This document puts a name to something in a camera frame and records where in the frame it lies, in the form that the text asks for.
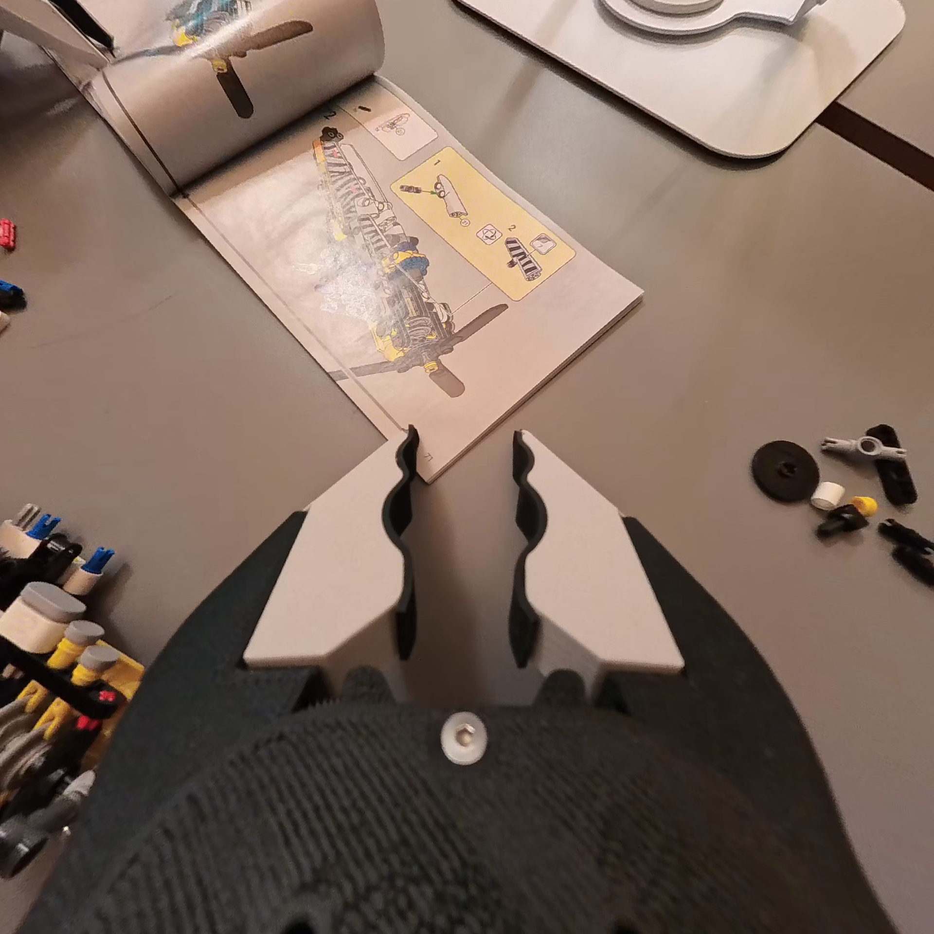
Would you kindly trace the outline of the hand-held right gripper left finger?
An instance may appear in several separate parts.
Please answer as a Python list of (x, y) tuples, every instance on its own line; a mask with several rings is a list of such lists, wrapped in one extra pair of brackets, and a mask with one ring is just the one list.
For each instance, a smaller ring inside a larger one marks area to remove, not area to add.
[(244, 651), (249, 668), (387, 668), (410, 658), (417, 611), (403, 534), (419, 436), (394, 434), (305, 508)]

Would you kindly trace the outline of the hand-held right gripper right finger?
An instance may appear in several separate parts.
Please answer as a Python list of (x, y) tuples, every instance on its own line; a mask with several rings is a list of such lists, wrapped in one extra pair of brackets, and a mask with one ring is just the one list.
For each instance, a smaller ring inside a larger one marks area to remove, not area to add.
[(683, 671), (623, 515), (529, 431), (513, 436), (525, 544), (511, 595), (511, 652), (536, 671)]

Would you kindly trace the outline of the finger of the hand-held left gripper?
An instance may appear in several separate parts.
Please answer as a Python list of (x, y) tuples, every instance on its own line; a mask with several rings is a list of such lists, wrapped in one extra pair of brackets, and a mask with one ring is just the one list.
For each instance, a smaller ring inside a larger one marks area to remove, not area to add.
[(78, 1), (2, 1), (1, 32), (96, 69), (114, 56), (113, 37)]

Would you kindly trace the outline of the lego plane model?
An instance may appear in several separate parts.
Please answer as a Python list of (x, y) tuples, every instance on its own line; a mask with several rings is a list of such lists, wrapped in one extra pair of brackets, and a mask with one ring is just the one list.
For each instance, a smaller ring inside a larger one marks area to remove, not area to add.
[(145, 668), (87, 617), (114, 550), (24, 505), (1, 530), (1, 872), (12, 880), (80, 815)]

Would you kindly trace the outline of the large pile of lego pieces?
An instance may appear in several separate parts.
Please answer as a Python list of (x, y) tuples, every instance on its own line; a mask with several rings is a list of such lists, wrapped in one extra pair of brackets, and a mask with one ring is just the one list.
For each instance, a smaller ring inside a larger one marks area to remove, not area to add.
[[(1, 256), (2, 263), (17, 247), (17, 226), (6, 216), (1, 217)], [(1, 278), (1, 333), (5, 333), (12, 317), (25, 310), (27, 299), (23, 289)]]

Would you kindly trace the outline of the small cluster of lego pieces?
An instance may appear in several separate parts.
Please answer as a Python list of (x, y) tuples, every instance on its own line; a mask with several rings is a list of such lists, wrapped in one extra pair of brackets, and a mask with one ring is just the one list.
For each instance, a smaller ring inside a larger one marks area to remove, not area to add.
[(751, 454), (748, 469), (768, 500), (807, 515), (819, 548), (873, 545), (902, 577), (932, 591), (932, 531), (918, 530), (913, 519), (918, 489), (908, 451), (891, 425), (826, 436), (813, 448), (766, 441)]

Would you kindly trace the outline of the lego instruction booklet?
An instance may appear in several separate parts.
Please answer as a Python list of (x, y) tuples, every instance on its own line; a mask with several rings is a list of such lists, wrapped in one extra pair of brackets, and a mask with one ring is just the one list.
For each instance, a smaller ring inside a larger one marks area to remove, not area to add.
[(80, 6), (63, 69), (425, 482), (642, 301), (379, 76), (377, 2)]

